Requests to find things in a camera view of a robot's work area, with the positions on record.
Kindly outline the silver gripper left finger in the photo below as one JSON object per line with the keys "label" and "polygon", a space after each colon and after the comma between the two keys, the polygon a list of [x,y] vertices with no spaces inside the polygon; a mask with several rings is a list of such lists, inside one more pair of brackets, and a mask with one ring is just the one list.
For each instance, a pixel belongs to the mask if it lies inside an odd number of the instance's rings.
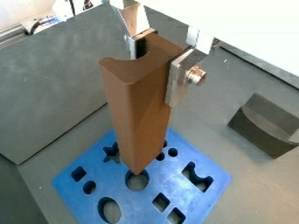
{"label": "silver gripper left finger", "polygon": [[109,0],[109,4],[121,21],[130,59],[136,60],[145,54],[145,36],[156,33],[149,27],[145,7],[136,0]]}

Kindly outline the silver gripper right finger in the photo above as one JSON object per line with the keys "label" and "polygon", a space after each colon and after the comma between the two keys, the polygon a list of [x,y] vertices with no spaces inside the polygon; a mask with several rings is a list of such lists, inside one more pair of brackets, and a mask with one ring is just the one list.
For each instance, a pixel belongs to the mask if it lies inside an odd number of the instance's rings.
{"label": "silver gripper right finger", "polygon": [[211,52],[213,37],[189,26],[185,42],[189,46],[173,58],[169,67],[164,102],[170,108],[185,96],[188,86],[199,86],[205,80],[200,63]]}

